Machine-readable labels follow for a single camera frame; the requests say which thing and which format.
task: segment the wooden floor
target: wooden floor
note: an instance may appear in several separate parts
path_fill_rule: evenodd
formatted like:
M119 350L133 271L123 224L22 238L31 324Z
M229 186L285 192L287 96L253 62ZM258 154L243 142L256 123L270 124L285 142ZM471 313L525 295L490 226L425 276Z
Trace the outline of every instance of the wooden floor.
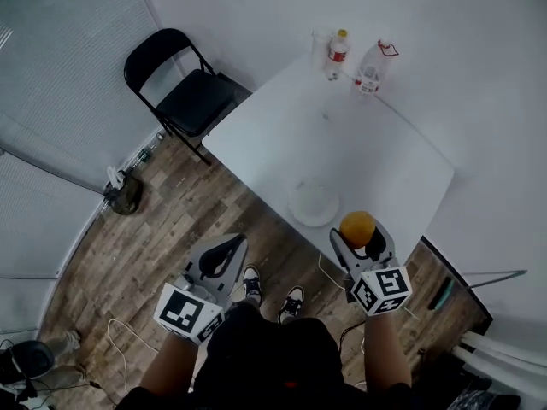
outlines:
M41 333L47 338L77 328L83 341L75 361L115 402L125 394L124 366L106 337L109 319L126 322L160 348L166 332L152 319L158 296L202 238L225 232L247 236L246 262L260 269L267 319L275 318L287 291L300 284L306 290L303 315L322 320L336 340L344 328L363 320L361 310L348 305L342 290L317 268L317 250L218 161L207 167L178 140L166 138L140 176L145 182L141 209L126 217L107 211L97 219L62 276ZM323 266L340 280L332 263L323 259ZM440 311L427 310L448 270L424 244L417 246L408 266L415 291L408 308L418 319L404 310L396 316L404 351L417 374L420 349L432 356L450 350L485 316L459 286ZM241 296L239 288L234 297ZM127 357L132 388L154 353L120 325L113 324L111 331ZM344 341L342 360L349 384L364 379L362 337L360 328ZM48 402L59 409L112 407L101 390L91 387L56 392Z

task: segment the forearm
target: forearm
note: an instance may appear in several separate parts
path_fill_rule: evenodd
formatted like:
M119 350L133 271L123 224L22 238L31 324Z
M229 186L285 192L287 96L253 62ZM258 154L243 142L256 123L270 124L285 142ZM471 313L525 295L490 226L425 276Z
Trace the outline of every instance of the forearm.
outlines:
M174 334L169 334L140 386L157 396L185 395L191 384L196 365L197 345Z
M393 323L392 313L370 316L365 323L365 377L372 392L392 385L411 385L409 363Z

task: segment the black and white sneaker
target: black and white sneaker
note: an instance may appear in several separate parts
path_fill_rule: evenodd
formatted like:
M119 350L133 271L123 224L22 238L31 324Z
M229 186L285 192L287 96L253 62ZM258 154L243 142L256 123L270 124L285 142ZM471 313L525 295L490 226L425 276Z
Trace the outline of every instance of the black and white sneaker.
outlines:
M279 314L277 315L277 322L279 324L282 324L283 321L287 318L297 317L297 314L302 308L303 303L304 289L299 285L295 285L291 289L291 291L289 291L289 294L285 299L285 303L283 304L283 307L280 309Z
M262 305L262 289L260 287L260 275L254 266L247 266L243 272L243 286L245 298L252 298Z

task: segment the bottle with yellow cap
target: bottle with yellow cap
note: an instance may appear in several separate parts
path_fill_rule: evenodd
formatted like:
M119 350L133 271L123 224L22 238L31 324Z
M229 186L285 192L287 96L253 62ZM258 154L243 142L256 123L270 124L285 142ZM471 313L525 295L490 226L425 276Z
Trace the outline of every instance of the bottle with yellow cap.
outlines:
M338 30L336 37L331 41L326 60L325 73L329 80L336 80L342 71L342 63L350 49L347 43L348 33L344 29Z

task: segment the chair leg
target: chair leg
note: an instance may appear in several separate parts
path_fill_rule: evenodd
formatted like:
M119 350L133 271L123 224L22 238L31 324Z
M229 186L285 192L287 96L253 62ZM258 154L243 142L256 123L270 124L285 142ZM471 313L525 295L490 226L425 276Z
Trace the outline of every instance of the chair leg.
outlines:
M171 127L171 130L174 132L174 134L175 134L177 137L179 137L179 138L182 140L182 142L183 142L184 144L186 144L186 146L187 146L192 152L194 152L194 153L197 155L197 157L198 157L200 160L202 160L202 161L203 161L205 164L207 164L208 166L211 166L211 161L209 161L207 158L205 158L205 156L203 156L202 154L200 154L199 151L197 150L197 148L195 148L194 146L192 146L192 145L190 144L190 142L189 142L186 138L184 138L183 135L182 135L179 131L176 130L176 128Z

